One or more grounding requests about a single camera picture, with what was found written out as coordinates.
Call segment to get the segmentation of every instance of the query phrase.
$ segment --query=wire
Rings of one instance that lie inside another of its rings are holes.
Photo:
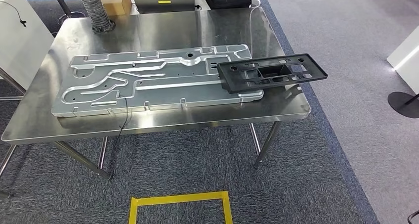
[[[408,218],[407,218],[407,222],[409,224],[413,224],[412,223],[412,218],[416,217],[417,215],[419,215],[419,211],[414,212],[413,214],[411,214]]]
[[[5,4],[8,4],[8,5],[10,5],[11,7],[13,7],[13,9],[15,9],[15,11],[17,12],[17,16],[19,16],[19,20],[20,20],[20,23],[23,25],[23,26],[25,26],[26,27],[26,21],[24,21],[24,20],[22,20],[22,18],[20,18],[20,13],[19,13],[19,11],[12,5],[12,4],[10,4],[10,3],[8,3],[8,2],[5,2],[5,1],[2,1],[2,0],[0,0],[0,2],[3,2],[3,3],[5,3]]]
[[[255,6],[255,8],[258,8],[260,6],[260,4],[262,4],[262,3],[260,2],[260,0],[256,0],[256,1],[259,2],[259,5]]]
[[[122,130],[124,130],[124,128],[125,128],[125,126],[126,126],[126,123],[128,122],[128,101],[126,100],[126,97],[124,97],[124,99],[125,99],[125,106],[126,106],[126,118],[125,118],[124,125],[122,125],[122,127],[121,127],[121,126],[119,126],[119,127],[121,128],[121,130],[119,131],[119,135],[118,135],[118,137],[117,137],[117,139],[116,139],[116,141],[115,141],[114,147],[115,147],[116,145],[118,145],[119,138],[121,137]]]

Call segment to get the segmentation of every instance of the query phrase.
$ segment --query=table top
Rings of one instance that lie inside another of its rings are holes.
[[[1,139],[10,144],[118,135],[126,114],[57,118],[51,107],[74,56],[246,44],[253,58],[284,55],[262,8],[118,16],[95,34],[90,19],[64,22]],[[299,85],[265,90],[263,99],[128,114],[122,134],[303,119],[311,112]]]

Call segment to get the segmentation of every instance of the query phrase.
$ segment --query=black round base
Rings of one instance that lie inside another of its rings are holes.
[[[414,96],[404,92],[393,92],[388,95],[387,101],[397,113],[408,118],[419,118],[419,99],[414,100],[412,103],[405,105]]]

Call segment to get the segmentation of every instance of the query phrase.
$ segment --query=metal pole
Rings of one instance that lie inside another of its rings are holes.
[[[3,77],[5,81],[11,84],[16,90],[20,91],[22,94],[26,93],[26,89],[23,88],[17,81],[15,81],[9,74],[7,74],[3,69],[0,68],[0,77]]]
[[[61,6],[61,8],[63,9],[63,11],[64,11],[64,13],[66,14],[66,16],[68,17],[68,18],[71,18],[71,11],[70,11],[70,9],[68,8],[68,6],[67,6],[67,4],[65,3],[65,1],[64,0],[57,0],[58,1],[58,3],[60,4],[60,6]]]
[[[5,158],[3,159],[3,162],[1,163],[0,177],[3,174],[4,170],[6,169],[6,166],[9,163],[9,160],[12,157],[13,152],[14,152],[15,149],[16,149],[16,145],[11,145],[9,150],[7,151]]]
[[[23,96],[6,96],[0,97],[0,101],[22,100]]]
[[[97,167],[94,163],[92,163],[90,160],[85,158],[83,155],[81,155],[78,151],[76,151],[74,148],[72,148],[70,145],[68,145],[66,142],[63,141],[56,141],[54,142],[55,146],[58,148],[58,150],[66,153],[76,161],[82,163],[84,166],[95,172],[96,174],[100,175],[102,178],[106,180],[110,180],[112,176],[99,167]]]
[[[11,196],[11,193],[0,191],[0,198],[8,199],[8,198],[10,198],[10,196]]]
[[[417,100],[418,98],[419,98],[419,94],[417,94],[415,97],[413,97],[412,99],[410,99],[409,101],[407,101],[405,103],[405,105],[409,105],[409,104],[413,103],[413,101]]]
[[[262,162],[262,160],[265,158],[266,153],[269,150],[269,147],[271,146],[276,134],[278,133],[280,125],[281,122],[274,122],[274,125],[272,126],[271,131],[269,132],[269,135],[266,138],[265,144],[263,145],[262,150],[260,151],[260,154],[258,155],[256,162],[254,163],[255,168],[259,168],[260,162]]]
[[[14,150],[16,149],[16,145],[11,145],[9,150],[6,153],[5,158],[3,159],[0,167],[0,177],[3,174],[4,170],[6,169],[7,164],[9,163],[10,158],[13,155]],[[7,199],[11,196],[11,193],[0,191],[0,198]]]
[[[103,168],[103,161],[105,160],[106,145],[108,144],[108,137],[104,137],[102,140],[102,148],[100,149],[99,155],[99,169]]]
[[[256,135],[256,131],[254,130],[253,123],[249,124],[249,127],[250,127],[251,136],[253,138],[253,144],[254,144],[254,147],[256,148],[256,153],[257,155],[259,155],[260,153],[259,139],[257,139],[257,135]]]

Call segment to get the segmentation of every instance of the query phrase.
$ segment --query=black plastic frame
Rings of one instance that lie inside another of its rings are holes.
[[[324,80],[328,74],[308,54],[223,62],[217,65],[229,93]]]

